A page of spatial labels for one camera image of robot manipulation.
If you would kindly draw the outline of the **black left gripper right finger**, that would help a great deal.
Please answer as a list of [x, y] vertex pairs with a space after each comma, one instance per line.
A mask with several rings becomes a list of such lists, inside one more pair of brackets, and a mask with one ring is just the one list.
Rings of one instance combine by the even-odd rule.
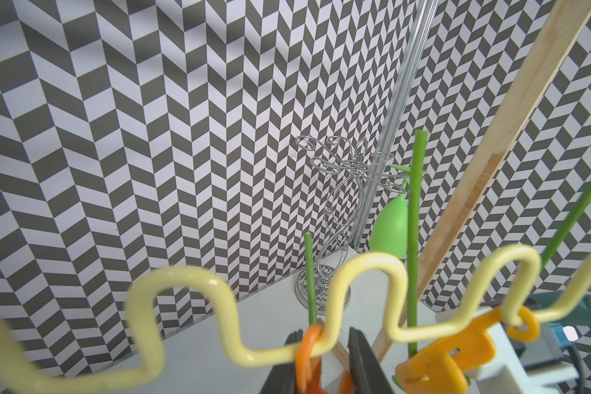
[[349, 331], [350, 374], [353, 381], [351, 393], [394, 394], [364, 333], [357, 328]]

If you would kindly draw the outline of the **yellow orange clothes peg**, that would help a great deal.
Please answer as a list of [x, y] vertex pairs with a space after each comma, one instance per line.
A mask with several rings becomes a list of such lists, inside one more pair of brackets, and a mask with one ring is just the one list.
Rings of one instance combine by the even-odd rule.
[[406, 393], [467, 393], [474, 379], [481, 393], [535, 393], [512, 342], [540, 337], [543, 315], [520, 308], [520, 327], [502, 324], [501, 309], [483, 306], [459, 333], [440, 338], [395, 369], [392, 380]]

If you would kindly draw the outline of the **yellow arched peg hanger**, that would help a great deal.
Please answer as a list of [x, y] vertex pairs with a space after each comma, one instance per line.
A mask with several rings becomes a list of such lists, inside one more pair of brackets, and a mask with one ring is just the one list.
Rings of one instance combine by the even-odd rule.
[[[490, 282], [510, 262], [518, 262], [519, 267], [497, 318], [508, 325], [510, 333], [517, 333], [524, 324], [523, 304], [541, 269], [540, 254], [530, 246], [511, 245], [496, 250], [474, 271], [458, 312], [448, 321], [418, 328], [402, 328], [400, 325], [409, 287], [408, 274], [402, 261], [389, 254], [376, 252], [356, 256], [337, 271], [331, 282], [326, 327], [312, 353], [321, 356], [335, 346], [339, 338], [346, 292], [352, 281], [363, 273], [379, 270], [388, 276], [383, 329], [392, 341], [409, 343], [447, 338], [468, 328]], [[220, 277], [197, 267], [169, 267], [140, 278], [128, 293], [126, 317], [142, 360], [139, 367], [73, 379], [49, 377], [29, 362], [21, 345], [12, 339], [8, 325], [0, 319], [0, 381], [19, 393], [111, 393], [153, 381], [165, 366], [165, 351], [154, 320], [153, 303], [156, 295], [170, 287], [189, 287], [202, 292], [210, 300], [218, 320], [223, 349], [233, 363], [254, 368], [296, 360], [297, 345], [256, 351], [243, 344], [235, 297]]]

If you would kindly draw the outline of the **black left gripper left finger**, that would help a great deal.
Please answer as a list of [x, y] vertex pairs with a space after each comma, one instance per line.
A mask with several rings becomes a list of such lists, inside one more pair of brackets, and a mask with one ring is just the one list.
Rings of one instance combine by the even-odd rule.
[[294, 362], [277, 364], [270, 370], [260, 394], [297, 394]]

